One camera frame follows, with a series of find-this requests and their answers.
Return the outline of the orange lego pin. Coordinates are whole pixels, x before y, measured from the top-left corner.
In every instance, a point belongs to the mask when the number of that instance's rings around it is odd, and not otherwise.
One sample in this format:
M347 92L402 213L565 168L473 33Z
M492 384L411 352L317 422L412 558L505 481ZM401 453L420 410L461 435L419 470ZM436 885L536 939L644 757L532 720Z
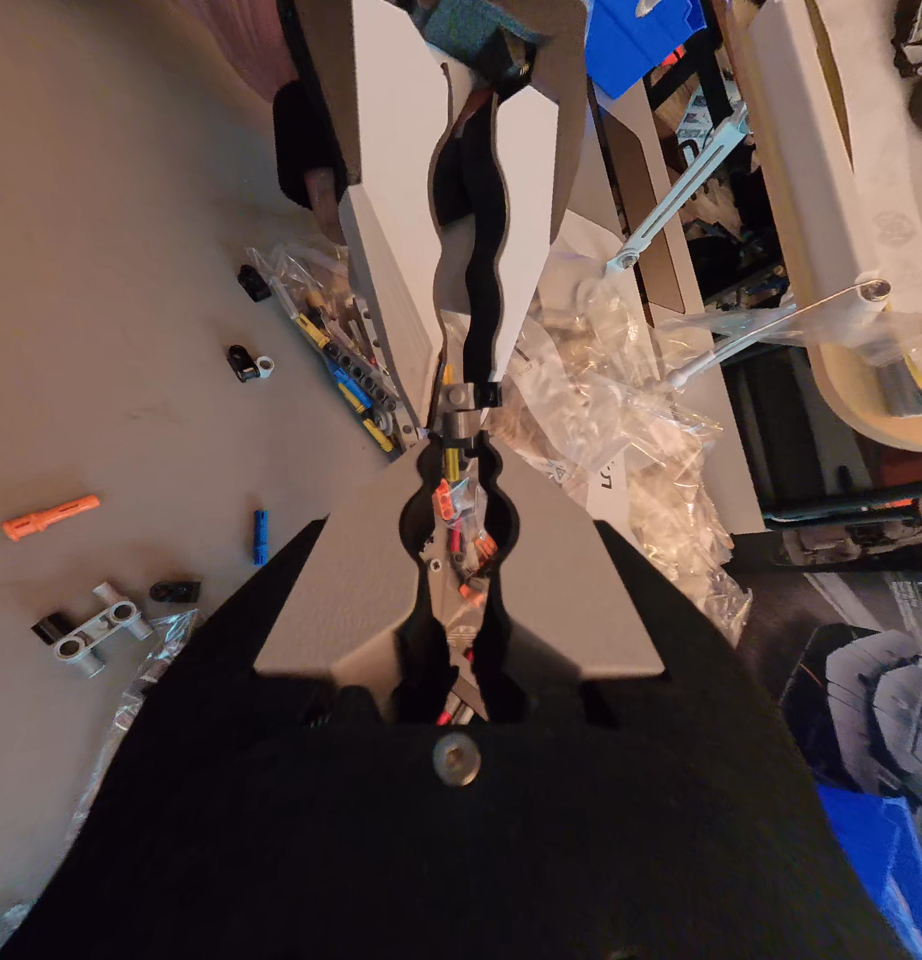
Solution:
M47 531L59 522L64 522L73 517L95 510L100 506L100 498L94 494L89 494L55 507L35 510L22 516L5 520L0 526L10 541L18 543L28 536Z

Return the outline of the blue plastic bin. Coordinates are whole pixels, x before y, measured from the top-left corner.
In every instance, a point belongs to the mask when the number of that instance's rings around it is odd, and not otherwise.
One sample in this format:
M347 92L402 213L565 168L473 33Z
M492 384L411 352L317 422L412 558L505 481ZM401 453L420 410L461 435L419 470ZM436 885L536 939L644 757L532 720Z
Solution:
M922 958L922 844L903 798L817 784L827 821L881 915Z
M592 1L587 14L587 76L612 100L706 27L700 1Z

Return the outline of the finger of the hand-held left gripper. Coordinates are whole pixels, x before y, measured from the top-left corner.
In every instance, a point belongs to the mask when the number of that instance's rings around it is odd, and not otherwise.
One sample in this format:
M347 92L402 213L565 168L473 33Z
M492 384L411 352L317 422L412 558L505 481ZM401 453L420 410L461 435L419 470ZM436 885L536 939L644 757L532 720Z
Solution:
M467 95L433 167L439 228L467 224L467 334L448 409L500 405L501 380L551 244L559 107L527 85Z
M360 180L340 213L387 370L418 434L436 410L445 343L433 174L467 101L468 67L426 43L389 2L352 2L351 25Z

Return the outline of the person's left hand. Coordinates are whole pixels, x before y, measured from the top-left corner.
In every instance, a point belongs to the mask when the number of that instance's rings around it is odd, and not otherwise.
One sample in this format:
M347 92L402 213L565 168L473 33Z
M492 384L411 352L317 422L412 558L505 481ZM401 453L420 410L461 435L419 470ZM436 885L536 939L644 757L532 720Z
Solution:
M199 17L237 77L272 111L284 196L342 245L347 165L296 2L198 2Z

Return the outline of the grey double-hole lego connector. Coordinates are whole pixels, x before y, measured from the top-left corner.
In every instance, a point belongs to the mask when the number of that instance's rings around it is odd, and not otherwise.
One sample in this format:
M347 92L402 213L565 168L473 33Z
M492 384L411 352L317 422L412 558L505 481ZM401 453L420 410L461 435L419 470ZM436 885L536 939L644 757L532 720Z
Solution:
M102 645L116 634L127 633L142 642L154 633L140 607L110 582L100 583L92 592L101 607L82 624L75 626L58 610L32 626L32 632L51 650L57 662L72 666L88 679L106 668Z

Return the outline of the black connector with white pin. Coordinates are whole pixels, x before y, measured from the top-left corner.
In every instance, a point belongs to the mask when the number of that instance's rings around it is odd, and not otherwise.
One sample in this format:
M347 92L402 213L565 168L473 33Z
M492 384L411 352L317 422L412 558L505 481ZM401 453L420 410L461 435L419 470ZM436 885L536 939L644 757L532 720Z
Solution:
M232 344L227 348L227 363L240 383L270 378L275 370L275 362L269 356L253 357L240 344Z

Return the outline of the round table with wooden edge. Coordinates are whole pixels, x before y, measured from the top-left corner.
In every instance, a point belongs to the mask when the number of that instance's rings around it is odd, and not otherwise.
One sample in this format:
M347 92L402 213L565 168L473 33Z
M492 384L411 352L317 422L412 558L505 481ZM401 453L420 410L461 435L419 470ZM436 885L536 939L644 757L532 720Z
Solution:
M725 2L798 306L882 279L922 314L922 136L891 62L894 2Z

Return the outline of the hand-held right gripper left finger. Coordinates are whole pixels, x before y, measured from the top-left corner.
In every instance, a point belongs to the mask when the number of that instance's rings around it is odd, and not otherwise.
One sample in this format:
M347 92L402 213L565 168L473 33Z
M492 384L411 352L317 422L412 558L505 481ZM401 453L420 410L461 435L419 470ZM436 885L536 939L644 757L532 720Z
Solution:
M424 551L441 446L423 440L327 518L255 662L262 676L371 692L381 713L441 711L441 624Z

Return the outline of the pile of clear lego bags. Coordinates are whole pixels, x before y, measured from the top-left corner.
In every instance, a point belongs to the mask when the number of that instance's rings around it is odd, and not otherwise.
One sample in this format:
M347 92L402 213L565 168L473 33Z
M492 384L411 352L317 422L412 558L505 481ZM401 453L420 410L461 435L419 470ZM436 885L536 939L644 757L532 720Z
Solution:
M721 427L661 393L636 282L604 267L618 237L568 211L504 378L491 429L611 525L737 646L752 594L703 480Z

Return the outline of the small grey lego assembly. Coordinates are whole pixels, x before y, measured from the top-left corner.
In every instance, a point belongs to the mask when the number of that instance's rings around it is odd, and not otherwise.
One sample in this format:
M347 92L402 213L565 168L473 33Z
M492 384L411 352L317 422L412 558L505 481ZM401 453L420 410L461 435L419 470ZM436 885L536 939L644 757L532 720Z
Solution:
M432 406L431 431L442 450L443 478L448 485L458 484L472 464L476 464L483 446L485 421L489 412L501 406L499 381L463 382L454 367L444 362L436 382Z

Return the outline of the metal rod with white tip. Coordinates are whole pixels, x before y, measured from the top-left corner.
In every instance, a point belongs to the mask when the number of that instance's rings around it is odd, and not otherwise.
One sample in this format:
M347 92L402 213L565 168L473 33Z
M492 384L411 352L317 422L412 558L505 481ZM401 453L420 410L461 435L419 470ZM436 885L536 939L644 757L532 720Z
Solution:
M688 317L686 329L708 328L712 346L667 373L664 391L681 392L688 383L757 344L838 346L858 354L871 366L885 366L902 354L887 310L892 287L886 279L870 278L807 306L736 310Z

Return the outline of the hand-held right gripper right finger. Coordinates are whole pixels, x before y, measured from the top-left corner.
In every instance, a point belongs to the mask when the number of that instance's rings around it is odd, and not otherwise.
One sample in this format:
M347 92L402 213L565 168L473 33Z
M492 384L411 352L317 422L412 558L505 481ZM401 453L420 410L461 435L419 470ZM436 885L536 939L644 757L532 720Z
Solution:
M491 721L585 684L645 680L665 667L589 513L499 440L482 438L488 531L497 550L476 681Z

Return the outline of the dark lego set box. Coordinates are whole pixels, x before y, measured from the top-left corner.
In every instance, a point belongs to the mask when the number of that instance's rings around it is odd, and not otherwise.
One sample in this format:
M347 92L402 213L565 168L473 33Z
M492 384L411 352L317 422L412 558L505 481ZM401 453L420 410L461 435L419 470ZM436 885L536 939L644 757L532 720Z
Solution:
M922 520L739 535L739 653L825 786L904 799L922 834Z

